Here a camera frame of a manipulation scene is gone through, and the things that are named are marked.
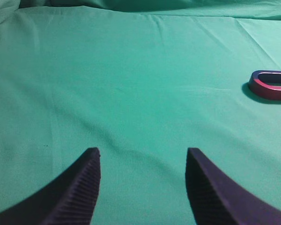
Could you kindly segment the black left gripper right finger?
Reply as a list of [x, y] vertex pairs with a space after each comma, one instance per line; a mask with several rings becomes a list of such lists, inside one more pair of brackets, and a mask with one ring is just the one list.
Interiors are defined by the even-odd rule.
[[281, 210], [238, 185], [199, 148], [187, 151], [185, 186], [198, 225], [281, 225]]

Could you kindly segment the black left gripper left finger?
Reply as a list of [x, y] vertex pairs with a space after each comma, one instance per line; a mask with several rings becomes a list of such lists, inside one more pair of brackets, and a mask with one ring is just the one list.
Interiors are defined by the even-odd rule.
[[0, 225], [88, 225], [100, 179], [100, 151], [88, 148], [49, 184], [0, 212]]

